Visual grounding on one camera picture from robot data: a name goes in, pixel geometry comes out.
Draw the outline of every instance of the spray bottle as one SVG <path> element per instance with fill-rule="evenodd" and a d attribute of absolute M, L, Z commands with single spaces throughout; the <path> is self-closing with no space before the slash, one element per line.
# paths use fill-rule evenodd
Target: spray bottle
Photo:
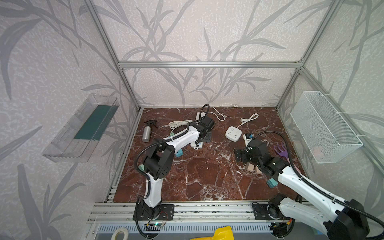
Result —
<path fill-rule="evenodd" d="M 151 125 L 156 126 L 156 120 L 149 120 L 144 122 L 147 124 L 147 126 L 144 128 L 144 133 L 143 133 L 143 142 L 149 142 L 149 138 L 151 136 Z"/>

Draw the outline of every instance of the white tape roll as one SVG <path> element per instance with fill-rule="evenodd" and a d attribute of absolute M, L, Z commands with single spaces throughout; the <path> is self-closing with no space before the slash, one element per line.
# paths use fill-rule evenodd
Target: white tape roll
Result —
<path fill-rule="evenodd" d="M 123 233 L 124 234 L 124 238 L 122 240 L 127 240 L 128 239 L 128 229 L 126 229 L 125 227 L 121 227 L 121 228 L 116 229 L 116 231 L 113 233 L 113 235 L 111 237 L 111 240 L 116 240 L 117 239 L 117 235 L 119 233 Z"/>

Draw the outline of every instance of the white mesh basket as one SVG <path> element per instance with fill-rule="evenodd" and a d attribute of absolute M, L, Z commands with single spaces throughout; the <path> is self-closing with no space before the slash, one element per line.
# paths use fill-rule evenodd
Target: white mesh basket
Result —
<path fill-rule="evenodd" d="M 362 146 L 356 133 L 319 91 L 303 92 L 291 116 L 317 163 L 338 162 Z"/>

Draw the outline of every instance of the yellow plastic object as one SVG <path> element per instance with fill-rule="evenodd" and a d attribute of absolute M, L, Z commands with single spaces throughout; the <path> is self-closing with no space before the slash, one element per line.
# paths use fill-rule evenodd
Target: yellow plastic object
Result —
<path fill-rule="evenodd" d="M 221 227 L 216 229 L 215 235 L 213 237 L 200 237 L 200 238 L 191 238 L 191 240 L 235 240 L 233 238 L 232 228 Z"/>

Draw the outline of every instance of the wallpaper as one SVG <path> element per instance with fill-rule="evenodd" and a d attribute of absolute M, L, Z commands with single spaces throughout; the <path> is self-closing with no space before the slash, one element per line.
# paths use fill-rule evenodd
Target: wallpaper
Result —
<path fill-rule="evenodd" d="M 78 239 L 136 111 L 81 1 L 2 0 L 0 16 L 0 239 Z M 120 107 L 89 161 L 43 157 L 90 93 Z"/>
<path fill-rule="evenodd" d="M 125 71 L 143 106 L 276 106 L 293 68 L 141 68 Z"/>
<path fill-rule="evenodd" d="M 299 76 L 286 100 L 278 110 L 288 136 L 293 141 L 296 153 L 309 178 L 338 196 L 359 201 L 367 213 L 384 219 L 384 181 L 361 149 L 343 158 L 340 162 L 318 164 L 290 113 L 303 91 L 314 91 L 306 79 Z M 371 233 L 382 232 L 382 227 L 369 220 Z"/>
<path fill-rule="evenodd" d="M 342 4 L 306 67 L 384 155 L 383 3 Z"/>
<path fill-rule="evenodd" d="M 297 61 L 331 0 L 94 3 L 120 61 Z M 140 104 L 155 107 L 201 106 L 206 102 L 216 106 L 227 102 L 275 106 L 290 72 L 246 68 L 125 70 Z"/>

